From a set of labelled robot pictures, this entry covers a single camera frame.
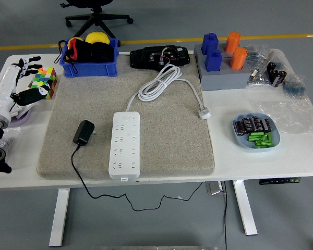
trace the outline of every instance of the gray felt mat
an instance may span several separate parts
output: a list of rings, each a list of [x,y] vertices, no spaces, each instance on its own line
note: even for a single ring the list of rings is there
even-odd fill
[[[116,77],[62,77],[54,101],[39,158],[38,174],[47,179],[77,179],[70,157],[72,142],[81,121],[95,124],[96,134],[74,156],[83,178],[106,180],[112,120],[125,111],[139,88],[154,79],[154,70],[129,66],[129,56],[119,55]],[[201,97],[196,62],[182,67],[181,78],[189,80]],[[198,116],[199,104],[190,86],[176,81],[151,102],[136,97],[130,111],[140,113],[140,177],[176,177],[211,174],[214,170],[212,145],[206,121]]]

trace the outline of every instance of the blue plastic crate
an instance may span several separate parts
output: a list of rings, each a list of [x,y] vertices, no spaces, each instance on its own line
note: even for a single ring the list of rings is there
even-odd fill
[[[77,68],[78,73],[74,73],[73,67],[70,63],[64,62],[65,51],[67,51],[67,44],[63,49],[63,54],[59,61],[59,64],[63,66],[66,77],[100,77],[108,76],[115,77],[117,75],[117,56],[119,55],[117,47],[117,39],[110,38],[110,46],[114,48],[114,61],[104,63],[94,62],[74,62],[74,66]]]

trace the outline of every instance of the gray floor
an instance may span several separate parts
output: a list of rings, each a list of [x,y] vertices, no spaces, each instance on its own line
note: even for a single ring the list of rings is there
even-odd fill
[[[60,8],[61,1],[0,0],[0,46],[55,44],[74,35],[64,16],[88,12]],[[199,38],[209,32],[227,36],[313,33],[313,1],[155,1],[115,0],[107,13],[129,14],[135,22],[109,21],[122,41]],[[193,49],[195,43],[177,45]],[[281,49],[294,71],[306,78],[313,103],[313,37],[242,40]],[[120,51],[150,46],[123,45]],[[57,53],[51,49],[1,50],[0,70],[14,54]],[[245,182],[258,235],[245,236],[231,182],[228,187],[228,249],[313,249],[313,177],[298,184],[260,186]],[[135,208],[155,207],[163,194],[189,197],[199,183],[101,187],[101,193],[127,193]],[[47,249],[57,190],[0,191],[0,249]],[[62,249],[93,246],[224,246],[224,197],[209,197],[202,186],[189,202],[164,200],[155,211],[134,212],[125,199],[90,199],[71,190]]]

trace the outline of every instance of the blue plate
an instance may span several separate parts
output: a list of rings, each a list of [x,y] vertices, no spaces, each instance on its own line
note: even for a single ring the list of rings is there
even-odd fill
[[[244,134],[244,135],[236,135],[236,129],[235,129],[235,122],[237,121],[242,121],[242,119],[244,118],[251,118],[252,116],[257,116],[260,120],[262,119],[268,119],[270,122],[270,126],[271,126],[271,135],[272,135],[272,143],[275,145],[274,147],[267,147],[267,148],[253,148],[255,146],[255,142],[249,142],[248,141],[248,137],[250,134]],[[271,120],[271,118],[263,113],[244,113],[244,114],[240,114],[237,115],[234,120],[233,120],[233,131],[235,134],[236,139],[238,140],[239,144],[247,149],[250,149],[252,151],[255,152],[265,152],[265,151],[269,151],[272,150],[273,148],[275,148],[280,140],[280,134],[276,128],[275,123]]]

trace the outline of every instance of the rubik's cube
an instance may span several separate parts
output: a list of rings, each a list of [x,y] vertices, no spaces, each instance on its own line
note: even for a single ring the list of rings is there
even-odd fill
[[[51,85],[51,89],[49,90],[47,96],[44,99],[51,100],[57,85],[57,74],[53,67],[38,69],[38,73],[35,75],[35,78],[33,79],[31,88],[37,88],[39,86],[42,86],[46,84],[46,82],[49,79],[51,79],[53,83]]]

